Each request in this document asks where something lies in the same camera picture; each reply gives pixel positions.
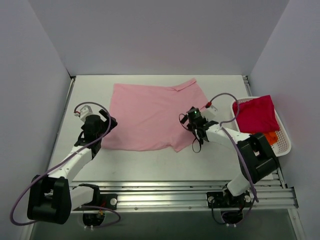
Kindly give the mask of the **pink t shirt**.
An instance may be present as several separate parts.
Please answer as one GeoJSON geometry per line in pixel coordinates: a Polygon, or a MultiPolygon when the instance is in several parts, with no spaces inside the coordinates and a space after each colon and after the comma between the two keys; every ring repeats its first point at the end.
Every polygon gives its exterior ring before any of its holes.
{"type": "Polygon", "coordinates": [[[109,113],[117,126],[102,140],[109,150],[155,151],[168,147],[179,152],[193,143],[179,115],[191,107],[203,108],[207,97],[192,78],[176,86],[117,83],[109,113]]]}

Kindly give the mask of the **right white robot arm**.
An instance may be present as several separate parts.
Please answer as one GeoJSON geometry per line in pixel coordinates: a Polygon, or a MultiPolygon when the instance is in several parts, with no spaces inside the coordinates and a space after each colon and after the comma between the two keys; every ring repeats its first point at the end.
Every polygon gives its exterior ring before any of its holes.
{"type": "Polygon", "coordinates": [[[262,133],[242,133],[223,127],[221,122],[209,120],[205,113],[192,107],[179,120],[184,128],[191,132],[199,143],[216,143],[235,150],[240,166],[240,173],[227,183],[218,196],[213,196],[208,205],[213,208],[247,207],[258,201],[255,184],[280,166],[267,138],[262,133]]]}

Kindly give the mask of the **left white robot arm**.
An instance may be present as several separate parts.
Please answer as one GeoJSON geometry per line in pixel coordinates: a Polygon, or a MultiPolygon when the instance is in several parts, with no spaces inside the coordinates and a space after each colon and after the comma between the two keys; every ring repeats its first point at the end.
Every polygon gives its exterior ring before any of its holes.
{"type": "Polygon", "coordinates": [[[101,109],[94,114],[85,105],[78,116],[83,121],[81,132],[67,157],[43,176],[36,175],[30,187],[27,217],[38,222],[64,224],[71,211],[86,206],[95,210],[101,205],[97,185],[81,183],[70,187],[76,175],[92,161],[102,146],[102,139],[118,123],[101,109]]]}

